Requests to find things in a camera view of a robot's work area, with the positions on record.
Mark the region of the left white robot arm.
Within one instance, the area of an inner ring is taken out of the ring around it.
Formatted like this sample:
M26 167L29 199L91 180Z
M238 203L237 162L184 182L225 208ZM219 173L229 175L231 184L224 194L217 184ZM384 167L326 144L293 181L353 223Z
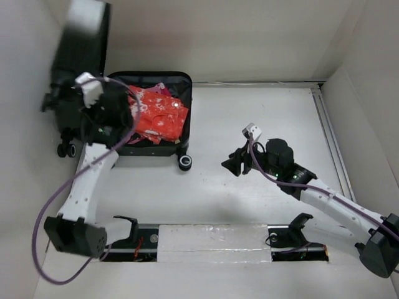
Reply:
M117 148L129 139L133 128L128 94L124 87L106 84L87 106L82 88L59 100L58 117L70 123L62 130L58 155L73 158L77 150L71 140L83 143L75 178L68 183L70 193L55 217L47 217L44 230L58 252L99 258L106 246L121 242L132 247L138 242L138 221L115 216L100 225L96 210L102 186L119 155Z

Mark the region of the pink camouflage garment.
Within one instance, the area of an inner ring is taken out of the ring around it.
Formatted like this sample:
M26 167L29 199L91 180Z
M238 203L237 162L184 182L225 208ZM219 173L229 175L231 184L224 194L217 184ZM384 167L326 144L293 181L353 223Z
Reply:
M167 111L166 106L169 101L168 96L170 96L168 89L163 83L158 83L150 88L140 88L131 85L130 90L134 92L140 102L140 107L138 107L137 102L132 97L128 99L134 120L137 120L137 112L139 111L136 133L154 144L159 144L162 137L157 129L160 125L153 126L153 120L158 116L164 115Z

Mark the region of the black kids space suitcase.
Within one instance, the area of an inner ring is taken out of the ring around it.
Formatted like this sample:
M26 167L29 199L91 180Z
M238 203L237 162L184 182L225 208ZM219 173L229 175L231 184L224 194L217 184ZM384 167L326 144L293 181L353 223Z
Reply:
M70 3L41 105L55 114L57 154L73 157L81 141L122 156L176 155L188 171L192 79L179 71L106 74L111 13L103 1Z

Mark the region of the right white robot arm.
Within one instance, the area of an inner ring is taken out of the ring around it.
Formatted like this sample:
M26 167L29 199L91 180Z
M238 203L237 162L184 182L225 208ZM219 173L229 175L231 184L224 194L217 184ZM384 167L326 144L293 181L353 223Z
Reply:
M293 244L329 245L358 258L381 278L397 271L398 216L370 211L328 187L312 171L295 163L294 152L286 141L275 138L261 145L248 138L221 165L235 176L257 170L282 192L338 222L336 228L328 229L312 215L302 213L288 225L288 238Z

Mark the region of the red white garment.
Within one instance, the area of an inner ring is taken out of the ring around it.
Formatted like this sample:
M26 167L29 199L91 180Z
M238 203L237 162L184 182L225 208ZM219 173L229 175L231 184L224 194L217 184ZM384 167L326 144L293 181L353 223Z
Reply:
M129 98L132 116L138 120L135 133L154 144L179 140L189 112L181 100L133 85L130 89L140 101Z

